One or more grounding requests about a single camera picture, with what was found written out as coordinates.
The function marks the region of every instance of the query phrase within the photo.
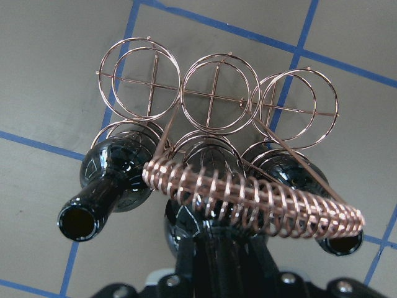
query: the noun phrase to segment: gray surface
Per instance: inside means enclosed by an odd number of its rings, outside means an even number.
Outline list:
[[[237,1],[231,5],[226,1],[164,3],[292,45],[298,42],[309,8],[309,1],[266,5],[247,1],[244,7]],[[1,296],[58,297],[63,282],[69,281],[65,269],[72,243],[61,235],[55,222],[60,207],[79,189],[79,161],[22,145],[18,142],[23,139],[18,137],[78,153],[88,150],[105,111],[95,70],[107,49],[123,37],[130,9],[127,0],[0,4],[0,131],[16,135],[16,142],[0,139],[4,153],[0,170]],[[393,1],[376,5],[321,1],[305,49],[396,79],[396,10]],[[263,78],[287,70],[293,56],[144,4],[133,35],[150,35],[165,45],[177,58],[182,74],[201,56],[233,52],[250,62]],[[365,233],[380,242],[396,205],[397,89],[304,58],[299,66],[325,73],[341,104],[335,130],[304,154],[324,171],[343,198],[362,210],[367,219]],[[320,86],[320,94],[328,98],[323,90]],[[305,92],[293,83],[287,104],[309,108],[312,103],[302,101]],[[145,100],[133,105],[146,107]],[[331,106],[330,101],[321,103],[322,109]],[[284,113],[277,132],[290,133],[301,123],[302,119]],[[320,121],[308,138],[318,135],[324,126]],[[174,140],[192,129],[182,114],[175,127]],[[252,130],[245,130],[233,141],[243,149],[256,138]],[[76,259],[70,259],[69,265],[74,266],[67,295],[88,297],[112,281],[141,289],[151,271],[173,267],[174,258],[163,236],[165,202],[166,197],[153,195],[136,210],[111,216],[97,238],[80,244]],[[389,241],[397,242],[396,227]],[[269,248],[279,265],[304,271],[315,284],[325,286],[337,276],[364,281],[379,245],[365,242],[347,258],[327,255],[313,240],[272,238]],[[370,286],[390,296],[396,293],[395,266],[396,250],[386,247]]]

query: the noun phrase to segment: screw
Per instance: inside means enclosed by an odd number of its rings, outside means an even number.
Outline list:
[[[180,279],[178,275],[172,275],[167,279],[167,286],[174,287],[180,283]]]
[[[124,298],[127,295],[128,295],[127,287],[121,286],[113,293],[113,298]]]
[[[281,275],[281,280],[285,284],[294,284],[295,281],[297,281],[295,275],[293,275],[292,273],[283,273],[283,275]]]
[[[351,293],[351,292],[353,292],[352,285],[349,284],[347,281],[339,281],[336,284],[336,287],[339,290],[339,292],[342,292],[342,293]]]

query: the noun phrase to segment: coiled copper handle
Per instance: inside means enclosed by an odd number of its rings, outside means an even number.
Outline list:
[[[364,223],[361,212],[309,192],[291,189],[278,183],[240,176],[233,181],[231,173],[225,180],[199,174],[183,164],[164,157],[145,165],[143,179],[180,205],[191,205],[211,217],[217,202],[222,202],[219,220],[233,204],[230,224],[241,224],[256,233],[292,238],[339,238],[357,235]]]

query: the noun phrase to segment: tiled floor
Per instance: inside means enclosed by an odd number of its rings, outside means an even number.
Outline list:
[[[306,272],[318,286],[350,276],[396,295],[397,5],[270,2],[2,1],[0,296],[89,297],[114,281],[141,289],[150,272],[174,266],[160,194],[112,215],[87,243],[71,243],[56,227],[60,207],[79,189],[83,154],[101,126],[118,120],[104,115],[100,59],[123,37],[148,35],[174,54],[182,74],[201,56],[233,52],[260,78],[311,66],[331,79],[341,116],[332,134],[304,153],[364,213],[365,242],[345,258],[312,240],[273,238],[269,249],[279,266]],[[288,89],[286,82],[281,100]],[[294,84],[287,103],[293,95],[299,97]],[[283,113],[276,131],[288,133],[288,123]]]

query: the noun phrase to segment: silver bolt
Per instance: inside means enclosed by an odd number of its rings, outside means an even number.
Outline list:
[[[113,298],[124,298],[127,295],[128,295],[127,287],[121,286],[113,293]]]
[[[281,275],[281,280],[285,284],[294,284],[295,281],[297,281],[295,275],[293,275],[292,273],[283,273],[283,275]]]
[[[339,292],[342,292],[342,293],[351,293],[351,292],[353,292],[352,285],[349,284],[347,281],[339,281],[336,284],[336,287],[339,290]]]
[[[179,276],[178,275],[173,275],[173,276],[170,276],[168,279],[167,279],[167,286],[169,286],[169,287],[174,287],[174,286],[177,286],[179,283],[180,283],[180,279],[179,279]]]

